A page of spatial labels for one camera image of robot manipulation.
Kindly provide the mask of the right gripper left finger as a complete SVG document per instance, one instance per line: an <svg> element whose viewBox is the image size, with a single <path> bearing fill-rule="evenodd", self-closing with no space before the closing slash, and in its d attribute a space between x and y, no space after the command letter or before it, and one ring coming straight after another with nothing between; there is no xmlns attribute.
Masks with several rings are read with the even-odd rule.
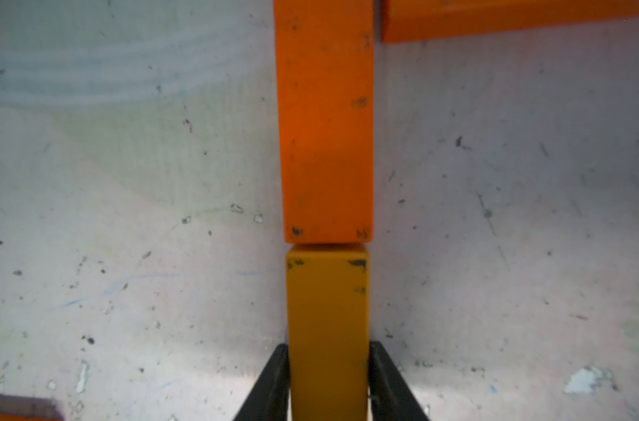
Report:
<svg viewBox="0 0 639 421"><path fill-rule="evenodd" d="M279 344L233 420L287 421L289 397L289 347Z"/></svg>

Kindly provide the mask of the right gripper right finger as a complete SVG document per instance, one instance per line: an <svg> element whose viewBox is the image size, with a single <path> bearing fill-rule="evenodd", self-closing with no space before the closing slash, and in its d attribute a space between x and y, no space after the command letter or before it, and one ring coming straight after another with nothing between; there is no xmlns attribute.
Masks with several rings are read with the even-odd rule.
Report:
<svg viewBox="0 0 639 421"><path fill-rule="evenodd" d="M370 408L375 421L427 421L428 416L381 342L369 345Z"/></svg>

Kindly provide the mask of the amber orange block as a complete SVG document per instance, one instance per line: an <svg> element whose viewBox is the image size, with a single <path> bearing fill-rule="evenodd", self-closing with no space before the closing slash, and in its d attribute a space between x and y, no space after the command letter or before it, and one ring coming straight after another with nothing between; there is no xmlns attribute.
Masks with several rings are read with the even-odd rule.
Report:
<svg viewBox="0 0 639 421"><path fill-rule="evenodd" d="M285 263L293 419L367 419L367 248L296 245Z"/></svg>

